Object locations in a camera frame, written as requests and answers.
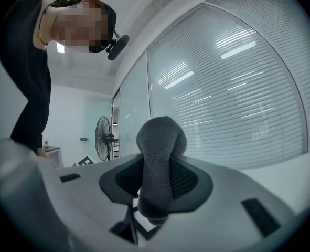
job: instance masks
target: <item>ceiling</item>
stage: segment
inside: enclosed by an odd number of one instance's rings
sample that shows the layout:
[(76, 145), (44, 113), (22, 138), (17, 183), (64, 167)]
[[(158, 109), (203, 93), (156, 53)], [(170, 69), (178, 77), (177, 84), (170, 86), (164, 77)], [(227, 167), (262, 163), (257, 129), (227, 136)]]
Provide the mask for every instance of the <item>ceiling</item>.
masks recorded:
[(130, 36), (127, 47), (115, 61), (109, 61), (105, 51), (95, 54), (66, 49), (65, 53), (59, 53), (56, 43), (50, 43), (47, 50), (52, 84), (113, 95), (115, 73), (125, 53), (144, 26), (171, 0), (102, 1), (116, 12), (117, 33)]

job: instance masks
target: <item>standing fan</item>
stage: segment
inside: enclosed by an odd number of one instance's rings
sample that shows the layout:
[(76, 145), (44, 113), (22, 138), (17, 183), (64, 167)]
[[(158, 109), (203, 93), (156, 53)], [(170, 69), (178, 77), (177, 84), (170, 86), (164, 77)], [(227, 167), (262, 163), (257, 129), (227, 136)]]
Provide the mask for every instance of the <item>standing fan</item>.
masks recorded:
[(107, 158), (110, 161), (109, 153), (112, 150), (112, 142), (114, 135), (112, 134), (112, 128), (108, 119), (102, 116), (95, 130), (95, 149), (97, 150), (98, 157), (105, 161)]

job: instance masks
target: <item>person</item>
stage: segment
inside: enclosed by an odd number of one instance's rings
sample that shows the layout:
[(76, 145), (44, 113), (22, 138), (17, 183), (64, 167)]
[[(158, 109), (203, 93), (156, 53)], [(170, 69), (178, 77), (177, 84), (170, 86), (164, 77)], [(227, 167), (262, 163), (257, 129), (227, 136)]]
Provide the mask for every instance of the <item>person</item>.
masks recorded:
[(28, 99), (10, 136), (47, 156), (42, 132), (48, 121), (51, 77), (46, 47), (98, 53), (113, 38), (116, 13), (100, 0), (17, 0), (0, 24), (0, 61)]

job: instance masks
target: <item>black slot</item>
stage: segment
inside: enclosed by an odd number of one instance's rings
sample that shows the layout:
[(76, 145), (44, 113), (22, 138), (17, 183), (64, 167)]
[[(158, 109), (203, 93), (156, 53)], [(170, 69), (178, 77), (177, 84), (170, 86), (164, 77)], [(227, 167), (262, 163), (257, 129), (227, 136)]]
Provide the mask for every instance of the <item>black slot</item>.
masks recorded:
[(60, 176), (59, 178), (64, 183), (64, 182), (68, 182), (74, 179), (78, 179), (80, 178), (80, 175), (79, 174), (68, 174), (68, 175)]
[(257, 199), (247, 199), (242, 201), (244, 209), (248, 212), (261, 234), (266, 237), (279, 229), (279, 223), (262, 206)]

